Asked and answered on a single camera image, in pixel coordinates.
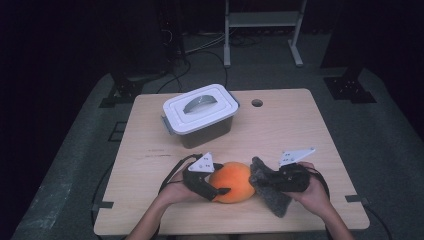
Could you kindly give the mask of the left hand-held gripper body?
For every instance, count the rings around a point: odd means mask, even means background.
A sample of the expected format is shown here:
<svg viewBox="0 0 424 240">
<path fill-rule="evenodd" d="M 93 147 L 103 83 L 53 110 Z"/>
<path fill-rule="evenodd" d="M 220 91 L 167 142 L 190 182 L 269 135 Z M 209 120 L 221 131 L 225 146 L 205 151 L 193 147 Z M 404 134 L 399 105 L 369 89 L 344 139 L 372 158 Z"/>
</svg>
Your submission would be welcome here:
<svg viewBox="0 0 424 240">
<path fill-rule="evenodd" d="M 220 190 L 207 182 L 206 178 L 217 169 L 218 166 L 213 162 L 212 154 L 208 152 L 184 169 L 183 183 L 192 192 L 212 201 L 220 194 Z"/>
</svg>

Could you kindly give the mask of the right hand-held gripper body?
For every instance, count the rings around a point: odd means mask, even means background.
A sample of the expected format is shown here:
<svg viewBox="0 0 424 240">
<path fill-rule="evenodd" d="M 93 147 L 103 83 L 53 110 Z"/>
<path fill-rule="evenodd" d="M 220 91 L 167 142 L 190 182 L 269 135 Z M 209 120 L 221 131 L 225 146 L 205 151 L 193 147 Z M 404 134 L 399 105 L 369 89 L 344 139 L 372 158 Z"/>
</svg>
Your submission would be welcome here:
<svg viewBox="0 0 424 240">
<path fill-rule="evenodd" d="M 286 150 L 279 160 L 279 170 L 270 174 L 268 184 L 282 192 L 303 192 L 309 186 L 310 173 L 299 162 L 315 152 L 313 147 Z"/>
</svg>

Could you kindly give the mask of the orange plush toy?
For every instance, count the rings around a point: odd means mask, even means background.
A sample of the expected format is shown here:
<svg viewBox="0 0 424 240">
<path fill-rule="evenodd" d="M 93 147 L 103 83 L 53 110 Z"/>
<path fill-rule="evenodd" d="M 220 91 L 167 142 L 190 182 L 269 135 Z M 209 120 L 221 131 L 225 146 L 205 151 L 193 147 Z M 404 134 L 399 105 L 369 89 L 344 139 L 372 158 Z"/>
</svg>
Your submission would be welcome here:
<svg viewBox="0 0 424 240">
<path fill-rule="evenodd" d="M 209 183 L 216 189 L 230 188 L 224 195 L 217 195 L 213 201 L 232 204 L 245 201 L 252 197 L 255 189 L 249 182 L 250 168 L 240 162 L 227 162 L 223 167 L 209 177 Z"/>
</svg>

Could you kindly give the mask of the grey fluffy cloth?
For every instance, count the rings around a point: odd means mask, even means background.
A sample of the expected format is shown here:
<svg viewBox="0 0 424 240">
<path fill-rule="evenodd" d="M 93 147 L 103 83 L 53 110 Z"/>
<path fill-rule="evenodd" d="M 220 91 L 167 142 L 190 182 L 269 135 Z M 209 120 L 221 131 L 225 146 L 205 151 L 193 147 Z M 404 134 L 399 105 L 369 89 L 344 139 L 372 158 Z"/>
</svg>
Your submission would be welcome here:
<svg viewBox="0 0 424 240">
<path fill-rule="evenodd" d="M 270 182 L 277 176 L 277 172 L 266 166 L 259 157 L 254 157 L 252 159 L 250 172 L 249 183 L 253 186 L 256 193 L 262 198 L 266 206 L 275 216 L 283 218 L 292 198 L 274 187 L 264 187 L 258 184 L 261 180 Z"/>
</svg>

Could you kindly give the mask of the translucent grey storage box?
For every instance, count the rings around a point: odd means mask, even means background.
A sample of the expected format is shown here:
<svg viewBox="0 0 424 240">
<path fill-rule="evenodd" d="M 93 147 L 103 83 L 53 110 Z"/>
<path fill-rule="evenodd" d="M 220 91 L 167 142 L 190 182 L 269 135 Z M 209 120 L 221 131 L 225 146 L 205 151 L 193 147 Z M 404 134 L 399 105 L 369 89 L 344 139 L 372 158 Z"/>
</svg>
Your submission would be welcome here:
<svg viewBox="0 0 424 240">
<path fill-rule="evenodd" d="M 213 124 L 204 129 L 195 131 L 193 133 L 187 135 L 178 135 L 171 132 L 168 129 L 168 125 L 164 120 L 164 116 L 162 116 L 162 122 L 165 129 L 169 132 L 170 135 L 176 135 L 179 137 L 180 142 L 186 149 L 192 149 L 198 147 L 202 144 L 210 142 L 216 138 L 219 138 L 225 134 L 227 134 L 232 128 L 233 117 L 230 117 L 226 120 L 223 120 L 219 123 Z"/>
</svg>

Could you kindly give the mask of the white lid with grey handle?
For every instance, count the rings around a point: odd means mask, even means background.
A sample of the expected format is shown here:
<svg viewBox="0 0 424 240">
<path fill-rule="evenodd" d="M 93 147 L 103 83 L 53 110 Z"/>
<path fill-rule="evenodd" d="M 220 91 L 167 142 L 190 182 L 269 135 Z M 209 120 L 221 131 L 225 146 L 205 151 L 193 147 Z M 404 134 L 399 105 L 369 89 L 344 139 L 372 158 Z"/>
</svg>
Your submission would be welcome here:
<svg viewBox="0 0 424 240">
<path fill-rule="evenodd" d="M 168 129 L 187 135 L 233 117 L 239 103 L 220 84 L 211 84 L 170 98 L 163 104 Z"/>
</svg>

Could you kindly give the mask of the person's left hand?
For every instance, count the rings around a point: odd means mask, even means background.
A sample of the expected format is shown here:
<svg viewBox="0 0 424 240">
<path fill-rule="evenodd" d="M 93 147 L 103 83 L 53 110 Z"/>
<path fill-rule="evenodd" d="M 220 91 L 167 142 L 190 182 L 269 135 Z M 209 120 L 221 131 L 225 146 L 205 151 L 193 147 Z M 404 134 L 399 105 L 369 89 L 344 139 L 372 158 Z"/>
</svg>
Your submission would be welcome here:
<svg viewBox="0 0 424 240">
<path fill-rule="evenodd" d="M 188 189 L 183 183 L 183 174 L 177 172 L 156 197 L 161 206 L 201 200 L 201 196 Z"/>
</svg>

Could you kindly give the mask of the person's right hand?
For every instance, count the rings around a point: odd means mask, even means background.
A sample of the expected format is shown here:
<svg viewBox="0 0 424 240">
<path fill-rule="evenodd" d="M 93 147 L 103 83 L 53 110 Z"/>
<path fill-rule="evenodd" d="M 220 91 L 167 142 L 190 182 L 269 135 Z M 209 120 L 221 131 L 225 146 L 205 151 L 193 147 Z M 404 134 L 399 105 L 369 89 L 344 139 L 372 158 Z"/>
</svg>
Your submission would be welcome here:
<svg viewBox="0 0 424 240">
<path fill-rule="evenodd" d="M 332 211 L 331 202 L 322 183 L 316 176 L 311 176 L 309 186 L 303 192 L 289 192 L 288 196 L 300 202 L 312 214 L 324 219 Z"/>
</svg>

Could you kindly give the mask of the black tape strip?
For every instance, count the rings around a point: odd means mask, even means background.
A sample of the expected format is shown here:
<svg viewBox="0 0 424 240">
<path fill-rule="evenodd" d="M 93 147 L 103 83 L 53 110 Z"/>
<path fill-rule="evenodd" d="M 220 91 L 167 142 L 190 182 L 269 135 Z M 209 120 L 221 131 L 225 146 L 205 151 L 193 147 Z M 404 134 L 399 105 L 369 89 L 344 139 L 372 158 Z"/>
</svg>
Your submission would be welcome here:
<svg viewBox="0 0 424 240">
<path fill-rule="evenodd" d="M 369 201 L 367 198 L 361 197 L 359 195 L 346 195 L 345 199 L 348 203 L 359 202 L 362 205 L 368 205 Z"/>
<path fill-rule="evenodd" d="M 92 211 L 98 212 L 101 208 L 112 209 L 114 203 L 110 201 L 101 201 L 99 203 L 94 203 L 92 206 Z"/>
</svg>

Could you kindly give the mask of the black stand base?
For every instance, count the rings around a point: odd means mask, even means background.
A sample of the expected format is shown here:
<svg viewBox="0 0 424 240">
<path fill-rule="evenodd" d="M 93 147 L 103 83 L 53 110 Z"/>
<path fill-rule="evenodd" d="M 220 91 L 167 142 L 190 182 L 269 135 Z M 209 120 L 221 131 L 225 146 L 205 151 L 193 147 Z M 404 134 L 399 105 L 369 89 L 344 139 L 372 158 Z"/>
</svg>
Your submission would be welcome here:
<svg viewBox="0 0 424 240">
<path fill-rule="evenodd" d="M 361 68 L 349 67 L 337 77 L 325 77 L 324 82 L 335 100 L 350 100 L 353 104 L 375 103 L 373 95 L 359 82 Z"/>
<path fill-rule="evenodd" d="M 99 107 L 112 108 L 117 104 L 133 103 L 141 94 L 144 83 L 142 80 L 132 81 L 123 72 L 112 72 L 112 88 L 107 97 L 103 98 Z"/>
</svg>

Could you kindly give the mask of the white metal stand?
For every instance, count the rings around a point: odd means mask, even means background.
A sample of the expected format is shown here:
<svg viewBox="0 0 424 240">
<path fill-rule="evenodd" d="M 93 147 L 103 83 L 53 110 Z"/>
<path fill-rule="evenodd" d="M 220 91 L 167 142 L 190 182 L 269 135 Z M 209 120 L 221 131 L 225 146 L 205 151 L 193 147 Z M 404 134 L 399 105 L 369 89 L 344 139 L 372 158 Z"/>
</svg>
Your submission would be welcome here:
<svg viewBox="0 0 424 240">
<path fill-rule="evenodd" d="M 225 0 L 224 47 L 223 65 L 231 66 L 230 30 L 232 28 L 261 28 L 261 27 L 293 27 L 294 33 L 288 40 L 294 63 L 297 67 L 304 65 L 297 48 L 305 9 L 308 0 L 301 0 L 297 11 L 281 12 L 231 12 L 230 0 Z"/>
</svg>

